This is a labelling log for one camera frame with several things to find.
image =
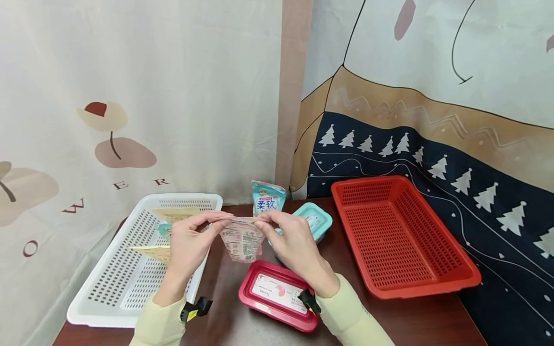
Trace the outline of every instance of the fabric backdrop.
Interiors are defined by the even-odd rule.
[[[286,185],[311,1],[0,4],[0,334],[46,345],[151,193]]]
[[[403,175],[483,276],[491,346],[554,343],[554,3],[314,3],[290,188]]]

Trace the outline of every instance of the white tree print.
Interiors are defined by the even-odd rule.
[[[454,183],[451,183],[456,188],[456,192],[462,192],[464,195],[468,195],[469,182],[471,181],[471,168],[467,172],[462,174],[461,177],[456,179]]]
[[[404,134],[404,137],[402,137],[402,139],[400,140],[400,143],[398,144],[394,152],[397,154],[400,154],[403,151],[409,152],[410,151],[410,149],[408,149],[409,146],[410,144],[408,144],[408,132],[406,132]]]
[[[353,147],[352,143],[354,142],[354,130],[350,131],[349,134],[346,135],[345,138],[342,139],[342,142],[340,142],[338,145],[342,146],[342,148],[346,147]]]
[[[479,193],[478,196],[473,197],[473,199],[475,199],[475,201],[477,202],[478,209],[481,209],[482,207],[483,209],[485,209],[490,213],[490,206],[491,204],[494,204],[494,198],[496,196],[497,186],[498,186],[498,183],[494,183],[493,186]]]
[[[362,144],[360,144],[358,149],[360,149],[362,153],[365,153],[366,151],[373,152],[373,150],[371,150],[372,142],[373,141],[371,140],[371,135],[369,135],[367,139]]]
[[[383,148],[383,150],[381,150],[381,152],[379,153],[379,155],[381,155],[382,157],[386,157],[390,154],[392,154],[392,136],[385,148]]]
[[[442,159],[439,160],[436,164],[431,166],[431,169],[427,170],[427,172],[431,173],[431,177],[436,178],[439,177],[442,180],[446,180],[444,173],[447,172],[447,155],[444,155]]]
[[[318,142],[319,144],[323,144],[324,147],[326,147],[327,144],[335,144],[335,142],[333,141],[333,139],[335,138],[335,130],[333,130],[333,125],[334,124],[331,124],[329,130],[325,132],[323,137],[321,137],[321,140]]]
[[[412,155],[412,157],[417,163],[419,163],[421,167],[423,167],[423,147],[419,148],[419,150],[416,151],[415,154]]]
[[[503,231],[510,230],[518,236],[521,236],[519,227],[523,226],[523,218],[525,217],[523,207],[525,207],[526,205],[527,203],[521,202],[520,205],[513,208],[512,211],[505,213],[503,217],[496,218],[498,222],[502,224],[500,229]]]
[[[554,257],[554,227],[548,230],[548,233],[541,235],[540,241],[535,241],[535,244],[539,249],[543,251],[541,253],[542,257],[548,258],[549,256]]]

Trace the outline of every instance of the blue and white package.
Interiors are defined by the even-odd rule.
[[[158,232],[162,237],[169,240],[171,234],[171,224],[161,223],[158,225]]]
[[[286,190],[279,185],[252,180],[252,198],[254,216],[271,209],[281,211],[286,199]]]

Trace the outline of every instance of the red food container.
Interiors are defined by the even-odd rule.
[[[317,327],[319,316],[298,299],[306,288],[310,286],[292,271],[258,260],[248,268],[239,299],[251,309],[309,333]]]

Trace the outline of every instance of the white plastic basket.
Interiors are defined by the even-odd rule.
[[[165,265],[138,254],[129,246],[168,245],[157,231],[161,222],[152,208],[198,207],[221,210],[216,194],[164,193],[144,197],[133,209],[68,309],[72,324],[134,328],[146,300],[159,288]],[[194,302],[206,258],[188,282],[187,301]]]

